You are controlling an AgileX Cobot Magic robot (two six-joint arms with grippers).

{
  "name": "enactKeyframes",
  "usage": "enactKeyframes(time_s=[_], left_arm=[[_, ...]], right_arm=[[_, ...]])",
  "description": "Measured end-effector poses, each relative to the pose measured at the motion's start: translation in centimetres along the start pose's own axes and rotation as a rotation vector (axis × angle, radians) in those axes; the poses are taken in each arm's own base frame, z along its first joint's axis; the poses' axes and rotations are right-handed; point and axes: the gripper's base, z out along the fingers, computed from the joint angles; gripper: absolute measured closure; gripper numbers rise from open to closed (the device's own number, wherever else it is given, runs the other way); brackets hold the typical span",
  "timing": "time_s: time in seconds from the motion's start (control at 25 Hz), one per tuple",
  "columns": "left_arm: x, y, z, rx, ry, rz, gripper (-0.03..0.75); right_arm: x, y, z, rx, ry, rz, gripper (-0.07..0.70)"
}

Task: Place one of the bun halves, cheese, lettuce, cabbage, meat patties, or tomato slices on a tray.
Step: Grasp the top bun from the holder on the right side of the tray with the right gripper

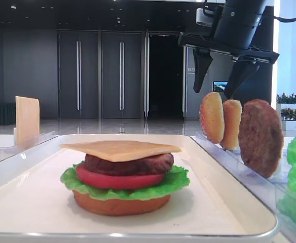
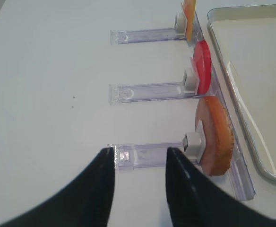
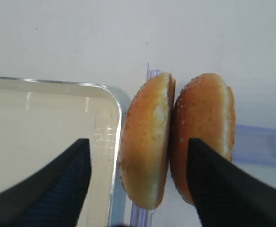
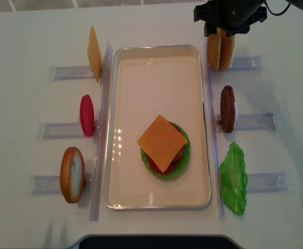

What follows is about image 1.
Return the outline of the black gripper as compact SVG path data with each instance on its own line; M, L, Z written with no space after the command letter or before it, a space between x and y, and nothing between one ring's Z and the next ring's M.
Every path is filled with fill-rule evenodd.
M193 49L195 64L195 81L193 89L199 93L206 73L213 61L210 53L215 52L231 56L234 63L229 80L224 90L224 95L231 98L240 85L254 75L260 65L258 62L275 64L279 54L256 46L249 46L247 49L230 47L216 42L205 35L183 33L179 34L178 44Z

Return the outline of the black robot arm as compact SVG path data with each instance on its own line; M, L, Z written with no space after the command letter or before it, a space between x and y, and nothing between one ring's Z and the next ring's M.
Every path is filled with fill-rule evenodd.
M234 63L224 90L227 98L259 70L261 62L273 65L277 61L278 53L251 45L265 7L265 1L226 1L211 15L209 35L180 33L178 44L193 49L195 93L202 88L212 52L229 56Z

